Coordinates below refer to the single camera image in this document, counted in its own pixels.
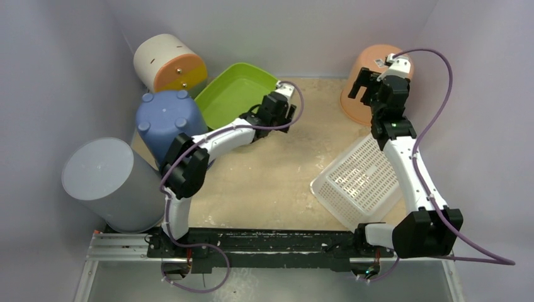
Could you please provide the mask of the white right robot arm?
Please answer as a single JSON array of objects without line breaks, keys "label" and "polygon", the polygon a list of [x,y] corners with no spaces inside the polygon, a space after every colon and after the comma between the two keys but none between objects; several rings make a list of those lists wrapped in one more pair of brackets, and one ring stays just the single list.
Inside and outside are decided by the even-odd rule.
[{"label": "white right robot arm", "polygon": [[463,224],[463,215],[451,209],[437,192],[415,148],[417,139],[412,123],[404,116],[410,80],[398,75],[382,77],[363,67],[348,97],[371,109],[372,137],[396,174],[406,202],[406,217],[396,226],[386,223],[360,223],[355,230],[355,251],[368,256],[378,247],[393,250],[401,259],[443,257],[450,254]]}]

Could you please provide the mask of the orange capybara bucket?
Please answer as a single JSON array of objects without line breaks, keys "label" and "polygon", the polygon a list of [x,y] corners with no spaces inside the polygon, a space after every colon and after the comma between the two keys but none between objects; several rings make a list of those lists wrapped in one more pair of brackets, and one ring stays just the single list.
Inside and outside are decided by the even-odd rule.
[{"label": "orange capybara bucket", "polygon": [[370,126],[372,109],[365,105],[363,98],[372,94],[372,89],[380,86],[379,80],[383,73],[396,74],[410,80],[414,73],[411,58],[400,55],[401,49],[392,45],[372,45],[359,54],[349,75],[347,84],[340,97],[341,108],[353,121]]}]

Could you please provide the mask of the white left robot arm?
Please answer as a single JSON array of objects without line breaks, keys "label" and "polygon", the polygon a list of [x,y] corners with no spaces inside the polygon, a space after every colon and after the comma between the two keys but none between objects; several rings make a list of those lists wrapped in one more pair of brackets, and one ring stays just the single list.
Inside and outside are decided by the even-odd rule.
[{"label": "white left robot arm", "polygon": [[160,164],[161,190],[166,199],[162,229],[167,237],[163,249],[171,257],[181,257],[187,251],[184,236],[189,230],[191,200],[202,188],[209,165],[236,148],[267,137],[273,130],[287,132],[297,109],[291,98],[291,91],[277,89],[226,126],[203,135],[181,133],[174,138]]}]

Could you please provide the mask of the grey plastic bucket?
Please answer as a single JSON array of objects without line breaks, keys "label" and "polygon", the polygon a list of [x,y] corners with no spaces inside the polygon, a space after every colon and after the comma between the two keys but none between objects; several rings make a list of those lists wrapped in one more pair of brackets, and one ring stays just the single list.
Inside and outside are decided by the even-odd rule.
[{"label": "grey plastic bucket", "polygon": [[164,196],[161,175],[118,138],[92,140],[66,161],[65,192],[119,233],[142,233],[160,223]]}]

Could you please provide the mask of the green plastic basin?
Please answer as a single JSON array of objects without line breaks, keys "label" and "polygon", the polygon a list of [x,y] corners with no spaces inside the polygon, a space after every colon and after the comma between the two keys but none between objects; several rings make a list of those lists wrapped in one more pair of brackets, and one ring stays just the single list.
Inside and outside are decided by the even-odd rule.
[{"label": "green plastic basin", "polygon": [[[212,80],[195,98],[211,132],[228,128],[251,107],[261,104],[263,96],[276,89],[278,79],[269,72],[248,63],[236,63]],[[248,145],[255,130],[238,128],[208,139],[201,146],[223,154],[228,150]]]}]

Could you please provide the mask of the blue plastic bucket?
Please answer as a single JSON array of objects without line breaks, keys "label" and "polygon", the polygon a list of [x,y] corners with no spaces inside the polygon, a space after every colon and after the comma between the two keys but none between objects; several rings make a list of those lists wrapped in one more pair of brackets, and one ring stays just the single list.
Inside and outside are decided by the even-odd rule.
[{"label": "blue plastic bucket", "polygon": [[143,142],[160,166],[176,136],[192,137],[209,132],[202,113],[187,90],[148,92],[135,116]]}]

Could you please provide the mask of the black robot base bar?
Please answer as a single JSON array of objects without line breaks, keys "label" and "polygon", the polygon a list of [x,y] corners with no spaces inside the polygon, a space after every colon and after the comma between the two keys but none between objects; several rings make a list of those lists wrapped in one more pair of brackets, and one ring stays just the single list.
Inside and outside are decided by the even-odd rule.
[{"label": "black robot base bar", "polygon": [[380,269],[377,259],[394,256],[383,247],[361,247],[350,231],[191,227],[175,245],[160,227],[140,234],[106,227],[102,238],[107,247],[117,243],[123,251],[139,252],[142,260],[181,264],[197,274],[226,267],[363,274],[370,266]]}]

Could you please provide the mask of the green plastic basket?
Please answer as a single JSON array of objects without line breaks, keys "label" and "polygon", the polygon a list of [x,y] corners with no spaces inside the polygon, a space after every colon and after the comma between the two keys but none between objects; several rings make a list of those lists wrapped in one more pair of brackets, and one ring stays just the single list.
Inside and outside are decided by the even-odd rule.
[{"label": "green plastic basket", "polygon": [[344,227],[381,222],[402,199],[393,167],[371,134],[357,139],[311,183],[310,191]]}]

